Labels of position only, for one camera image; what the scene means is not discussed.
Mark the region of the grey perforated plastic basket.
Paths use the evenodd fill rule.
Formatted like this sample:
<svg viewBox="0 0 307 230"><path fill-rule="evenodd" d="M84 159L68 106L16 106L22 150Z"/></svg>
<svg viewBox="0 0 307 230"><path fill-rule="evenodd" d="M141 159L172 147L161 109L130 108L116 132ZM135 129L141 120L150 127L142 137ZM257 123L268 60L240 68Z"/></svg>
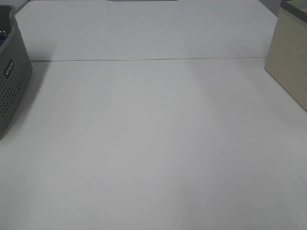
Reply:
<svg viewBox="0 0 307 230"><path fill-rule="evenodd" d="M33 68L12 5L0 6L0 30L8 34L0 46L0 136L3 137L24 97Z"/></svg>

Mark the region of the beige fabric storage box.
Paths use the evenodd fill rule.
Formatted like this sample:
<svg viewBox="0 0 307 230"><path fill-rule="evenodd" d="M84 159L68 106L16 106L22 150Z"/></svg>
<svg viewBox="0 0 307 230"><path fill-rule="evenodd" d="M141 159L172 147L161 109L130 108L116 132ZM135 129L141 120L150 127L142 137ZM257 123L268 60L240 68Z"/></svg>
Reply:
<svg viewBox="0 0 307 230"><path fill-rule="evenodd" d="M283 0L265 70L307 109L307 2Z"/></svg>

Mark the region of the blue microfibre towel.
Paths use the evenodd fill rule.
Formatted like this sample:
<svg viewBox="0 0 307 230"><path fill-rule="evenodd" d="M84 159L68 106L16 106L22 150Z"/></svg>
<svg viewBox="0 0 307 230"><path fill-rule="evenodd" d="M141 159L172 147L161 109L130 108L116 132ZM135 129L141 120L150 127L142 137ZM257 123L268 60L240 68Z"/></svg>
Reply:
<svg viewBox="0 0 307 230"><path fill-rule="evenodd" d="M8 34L5 31L0 31L0 46L5 42L7 39Z"/></svg>

